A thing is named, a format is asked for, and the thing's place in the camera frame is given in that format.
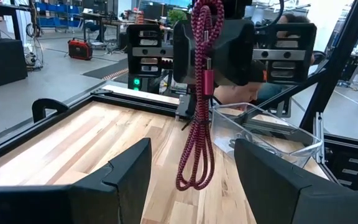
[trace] blue storage bin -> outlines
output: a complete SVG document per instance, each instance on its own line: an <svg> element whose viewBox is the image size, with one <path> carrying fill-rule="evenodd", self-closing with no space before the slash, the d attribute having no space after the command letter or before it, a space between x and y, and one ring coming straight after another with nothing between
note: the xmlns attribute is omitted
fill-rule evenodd
<svg viewBox="0 0 358 224"><path fill-rule="evenodd" d="M48 26L48 19L47 18L39 18L40 27Z"/></svg>
<svg viewBox="0 0 358 224"><path fill-rule="evenodd" d="M68 7L68 13L70 13L70 14L79 14L80 9L78 8L78 6L69 6Z"/></svg>
<svg viewBox="0 0 358 224"><path fill-rule="evenodd" d="M59 26L62 25L62 24L61 24L61 21L60 21L60 19L59 19L59 17L54 17L54 18L53 18L53 24L54 24L55 26L57 26L57 27L59 27Z"/></svg>
<svg viewBox="0 0 358 224"><path fill-rule="evenodd" d="M55 20L55 18L48 18L48 26L54 27L55 26L54 20Z"/></svg>
<svg viewBox="0 0 358 224"><path fill-rule="evenodd" d="M60 25L61 25L61 26L68 26L68 23L67 23L67 22L68 22L67 20L62 19L62 20L60 21Z"/></svg>
<svg viewBox="0 0 358 224"><path fill-rule="evenodd" d="M39 9L40 11L46 11L47 10L47 4L45 3L35 3L35 8Z"/></svg>
<svg viewBox="0 0 358 224"><path fill-rule="evenodd" d="M51 12L56 12L56 10L57 10L56 5L48 4L47 5L47 10L51 11Z"/></svg>
<svg viewBox="0 0 358 224"><path fill-rule="evenodd" d="M67 6L64 4L56 5L57 12L67 12Z"/></svg>
<svg viewBox="0 0 358 224"><path fill-rule="evenodd" d="M68 26L70 27L78 27L80 24L79 21L68 21Z"/></svg>

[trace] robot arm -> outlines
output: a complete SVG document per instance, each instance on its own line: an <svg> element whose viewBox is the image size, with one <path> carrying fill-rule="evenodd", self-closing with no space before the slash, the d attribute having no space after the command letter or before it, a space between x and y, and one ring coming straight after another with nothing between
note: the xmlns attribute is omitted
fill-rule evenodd
<svg viewBox="0 0 358 224"><path fill-rule="evenodd" d="M241 19L245 6L250 5L251 1L226 0L223 3L223 29L208 54L212 61L215 84L245 85L248 82L270 82L296 85L307 79L316 37L314 24L271 24L255 27L252 21ZM281 39L277 37L279 31L297 31L307 35ZM141 37L141 32L150 35ZM161 69L168 68L173 69L175 81L195 83L195 40L190 21L179 21L175 25L173 46L162 47L162 34L157 25L129 26L127 33L130 75L158 77L161 75ZM157 45L143 45L140 43L142 39L154 39ZM285 41L298 42L298 46L286 47L285 44L278 44ZM143 58L156 58L158 69L142 70ZM172 58L173 63L165 63L163 58ZM280 66L283 62L290 66Z"/></svg>

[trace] floor mat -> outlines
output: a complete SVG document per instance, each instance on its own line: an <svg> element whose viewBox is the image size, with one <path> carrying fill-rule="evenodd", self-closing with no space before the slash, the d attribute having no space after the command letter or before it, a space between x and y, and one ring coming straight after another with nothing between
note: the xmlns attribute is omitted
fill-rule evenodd
<svg viewBox="0 0 358 224"><path fill-rule="evenodd" d="M86 72L83 75L87 77L100 78L103 80L109 80L119 75L125 74L128 72L128 60L122 59L119 62L108 65L103 68L98 68L90 72Z"/></svg>
<svg viewBox="0 0 358 224"><path fill-rule="evenodd" d="M118 76L117 78L113 78L115 82L126 83L128 84L128 73Z"/></svg>

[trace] potted plant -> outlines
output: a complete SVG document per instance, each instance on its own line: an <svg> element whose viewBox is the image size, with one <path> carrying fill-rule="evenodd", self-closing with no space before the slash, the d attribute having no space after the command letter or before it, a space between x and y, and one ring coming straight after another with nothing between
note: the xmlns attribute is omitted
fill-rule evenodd
<svg viewBox="0 0 358 224"><path fill-rule="evenodd" d="M168 21L173 26L180 21L180 20L187 20L186 13L179 9L172 9L168 12Z"/></svg>

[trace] black frame post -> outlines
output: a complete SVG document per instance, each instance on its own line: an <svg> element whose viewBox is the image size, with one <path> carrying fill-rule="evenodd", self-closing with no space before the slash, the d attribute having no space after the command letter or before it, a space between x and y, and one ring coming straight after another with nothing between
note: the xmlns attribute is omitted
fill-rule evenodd
<svg viewBox="0 0 358 224"><path fill-rule="evenodd" d="M340 32L337 47L334 49L326 66L326 77L323 82L317 84L305 115L303 116L300 128L309 132L313 131L313 118L317 112L322 113L325 110L357 40L358 0L355 0Z"/></svg>

